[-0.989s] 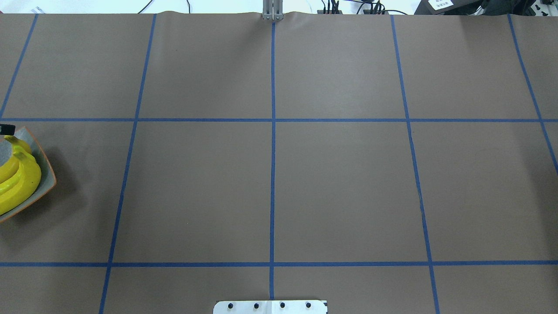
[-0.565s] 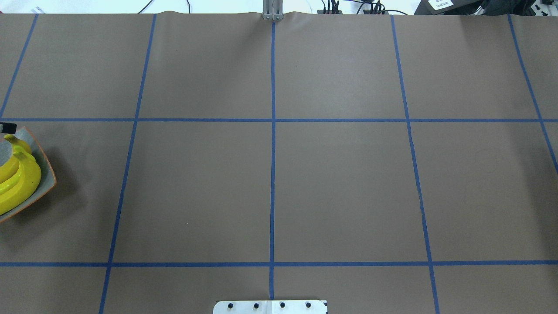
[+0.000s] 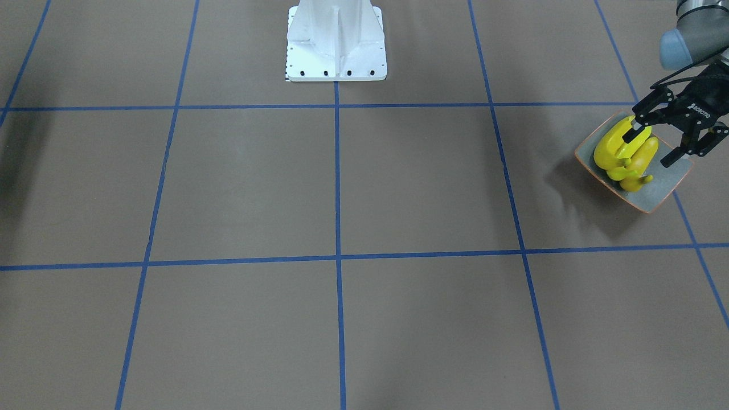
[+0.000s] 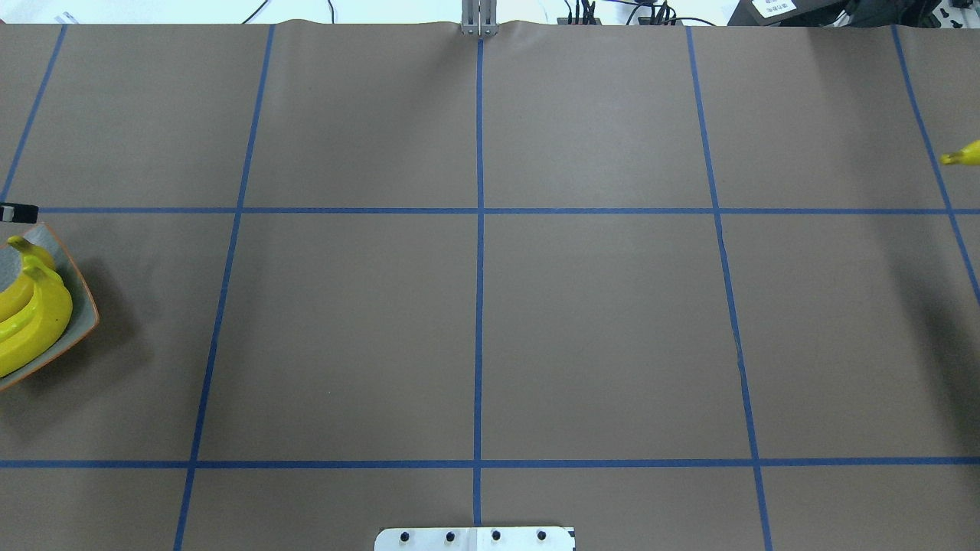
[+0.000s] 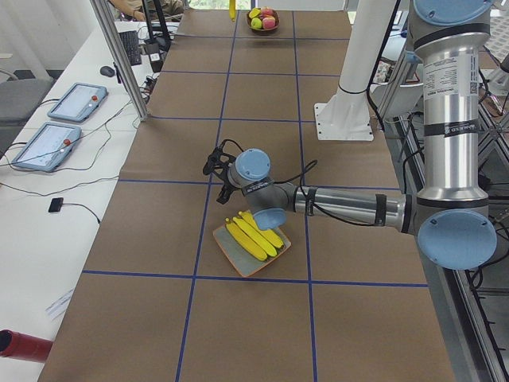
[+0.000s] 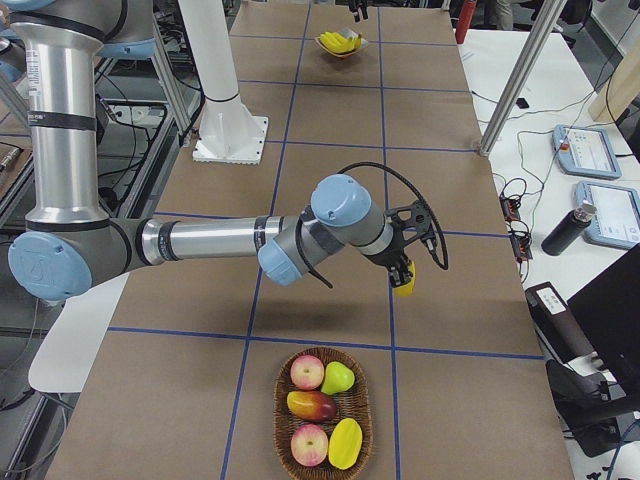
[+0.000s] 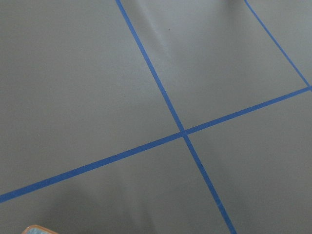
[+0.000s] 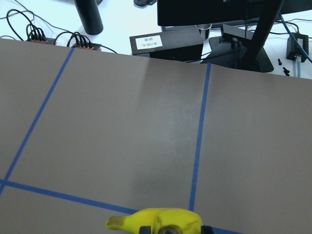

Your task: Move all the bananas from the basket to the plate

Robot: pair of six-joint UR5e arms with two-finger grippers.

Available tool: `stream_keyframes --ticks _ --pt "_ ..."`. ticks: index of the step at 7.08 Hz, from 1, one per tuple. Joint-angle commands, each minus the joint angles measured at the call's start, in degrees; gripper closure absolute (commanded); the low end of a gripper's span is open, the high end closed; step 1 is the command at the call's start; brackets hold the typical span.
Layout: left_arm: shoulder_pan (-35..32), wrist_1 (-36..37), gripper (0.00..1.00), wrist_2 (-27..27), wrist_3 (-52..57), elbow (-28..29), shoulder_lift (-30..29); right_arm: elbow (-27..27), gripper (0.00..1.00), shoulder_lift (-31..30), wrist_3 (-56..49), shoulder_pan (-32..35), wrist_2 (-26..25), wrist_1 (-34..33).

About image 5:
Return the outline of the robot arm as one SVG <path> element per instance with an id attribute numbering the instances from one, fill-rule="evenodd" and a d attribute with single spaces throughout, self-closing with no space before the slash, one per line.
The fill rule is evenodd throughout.
<path id="1" fill-rule="evenodd" d="M 409 129 L 399 155 L 402 162 L 424 166 L 416 194 L 388 197 L 307 187 L 301 176 L 274 181 L 270 159 L 259 149 L 232 156 L 216 147 L 203 172 L 222 180 L 220 203 L 240 191 L 262 230 L 284 224 L 288 211 L 323 215 L 411 234 L 421 253 L 443 268 L 492 265 L 498 237 L 488 217 L 488 194 L 478 182 L 478 52 L 490 36 L 492 2 L 412 1 L 406 49 L 373 104 L 371 82 L 397 8 L 396 1 L 359 3 L 336 94 L 315 105 L 315 120 L 321 140 L 370 141 L 371 112 L 395 120 L 420 103 L 422 136 Z M 416 64 L 423 67 L 422 81 L 404 97 L 401 68 Z"/>

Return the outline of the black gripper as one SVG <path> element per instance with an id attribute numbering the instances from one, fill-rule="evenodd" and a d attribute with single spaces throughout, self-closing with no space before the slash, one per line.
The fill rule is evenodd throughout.
<path id="1" fill-rule="evenodd" d="M 241 181 L 236 169 L 225 169 L 221 171 L 221 179 L 223 180 L 223 187 L 216 199 L 222 205 L 229 202 L 232 193 L 241 189 Z"/>

